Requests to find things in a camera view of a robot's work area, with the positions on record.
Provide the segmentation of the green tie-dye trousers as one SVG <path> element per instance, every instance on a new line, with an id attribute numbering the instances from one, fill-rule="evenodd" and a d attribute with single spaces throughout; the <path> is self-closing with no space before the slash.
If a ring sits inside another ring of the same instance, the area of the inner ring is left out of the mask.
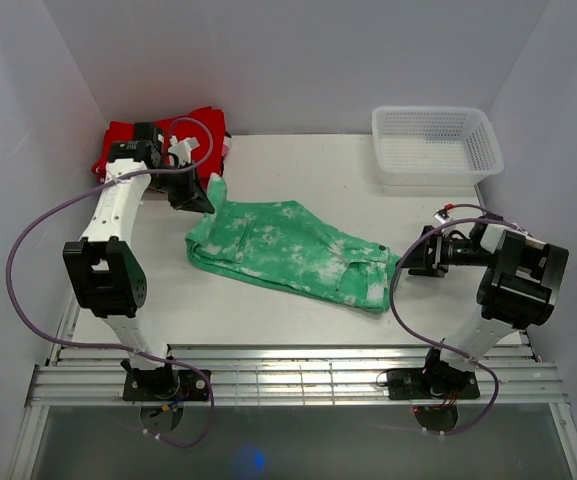
<path id="1" fill-rule="evenodd" d="M 236 202 L 214 174 L 215 211 L 186 235 L 194 267 L 272 290 L 382 313 L 398 256 L 325 223 L 297 201 Z"/>

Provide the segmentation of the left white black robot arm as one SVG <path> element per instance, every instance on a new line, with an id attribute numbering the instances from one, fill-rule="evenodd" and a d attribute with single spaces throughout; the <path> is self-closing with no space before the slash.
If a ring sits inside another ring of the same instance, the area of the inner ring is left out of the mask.
<path id="1" fill-rule="evenodd" d="M 154 123 L 137 123 L 128 140 L 110 144 L 105 158 L 104 190 L 81 238 L 68 242 L 63 260 L 80 307 L 102 319 L 128 348 L 122 366 L 130 387 L 154 399 L 181 392 L 180 376 L 167 363 L 169 346 L 141 314 L 147 278 L 131 249 L 137 212 L 144 193 L 166 194 L 175 210 L 211 213 L 192 155 L 194 137 L 180 138 Z"/>

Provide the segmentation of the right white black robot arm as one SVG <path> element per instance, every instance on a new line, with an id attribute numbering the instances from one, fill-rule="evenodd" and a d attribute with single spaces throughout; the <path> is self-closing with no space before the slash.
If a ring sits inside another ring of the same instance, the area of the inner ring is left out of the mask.
<path id="1" fill-rule="evenodd" d="M 569 251 L 532 237 L 503 218 L 486 214 L 472 220 L 465 236 L 449 220 L 427 225 L 397 262 L 398 271 L 442 278 L 451 266 L 482 267 L 476 292 L 478 312 L 451 336 L 433 342 L 413 380 L 432 397 L 458 394 L 476 384 L 475 363 L 500 340 L 552 315 Z"/>

